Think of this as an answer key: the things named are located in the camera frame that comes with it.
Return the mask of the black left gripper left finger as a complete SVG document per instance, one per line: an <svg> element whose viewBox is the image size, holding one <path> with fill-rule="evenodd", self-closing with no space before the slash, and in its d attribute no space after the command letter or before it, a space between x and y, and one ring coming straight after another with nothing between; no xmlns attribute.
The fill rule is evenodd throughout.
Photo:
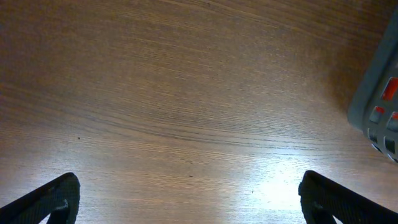
<svg viewBox="0 0 398 224"><path fill-rule="evenodd" d="M65 173L1 208L2 224L75 224L80 203L80 183Z"/></svg>

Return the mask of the grey plastic basket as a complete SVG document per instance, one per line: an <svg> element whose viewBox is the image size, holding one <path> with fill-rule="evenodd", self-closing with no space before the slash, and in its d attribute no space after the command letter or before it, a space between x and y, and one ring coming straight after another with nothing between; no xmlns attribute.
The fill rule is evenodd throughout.
<svg viewBox="0 0 398 224"><path fill-rule="evenodd" d="M348 121L361 130L373 148L397 162L397 120L393 109L382 115L376 111L381 102L387 72L397 65L397 9L394 10L378 48L349 105Z"/></svg>

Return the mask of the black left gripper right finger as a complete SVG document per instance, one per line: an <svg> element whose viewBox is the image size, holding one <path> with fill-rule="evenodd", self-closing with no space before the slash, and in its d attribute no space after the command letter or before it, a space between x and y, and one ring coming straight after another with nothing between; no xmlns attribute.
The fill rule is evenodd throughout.
<svg viewBox="0 0 398 224"><path fill-rule="evenodd" d="M397 213L327 177L308 170L298 187L304 219L309 224L397 224Z"/></svg>

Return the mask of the orange pasta package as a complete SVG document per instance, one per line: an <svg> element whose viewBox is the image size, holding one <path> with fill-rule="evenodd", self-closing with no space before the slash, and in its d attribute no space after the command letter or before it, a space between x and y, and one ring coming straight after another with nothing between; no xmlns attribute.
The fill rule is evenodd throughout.
<svg viewBox="0 0 398 224"><path fill-rule="evenodd" d="M382 115L387 109L393 109L392 119L397 120L397 65L388 70L381 102L376 105L376 111Z"/></svg>

